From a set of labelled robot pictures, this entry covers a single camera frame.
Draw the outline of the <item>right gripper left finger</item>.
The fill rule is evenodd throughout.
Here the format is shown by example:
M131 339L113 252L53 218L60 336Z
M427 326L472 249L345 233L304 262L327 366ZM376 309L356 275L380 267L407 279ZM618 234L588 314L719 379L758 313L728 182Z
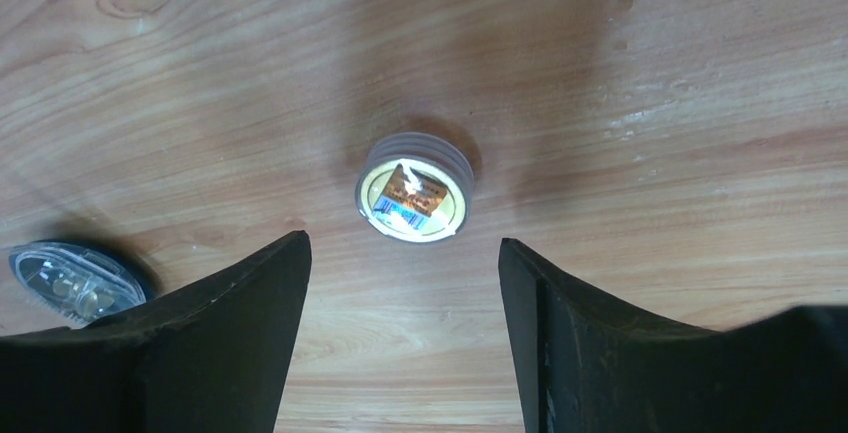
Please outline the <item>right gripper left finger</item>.
M1 340L5 432L270 432L310 278L291 232L86 327Z

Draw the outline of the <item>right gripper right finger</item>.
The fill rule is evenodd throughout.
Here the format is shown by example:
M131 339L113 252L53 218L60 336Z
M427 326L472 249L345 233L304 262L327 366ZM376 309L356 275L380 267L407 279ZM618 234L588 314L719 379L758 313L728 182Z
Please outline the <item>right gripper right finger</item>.
M649 312L501 242L528 432L843 432L847 309L796 306L718 332Z

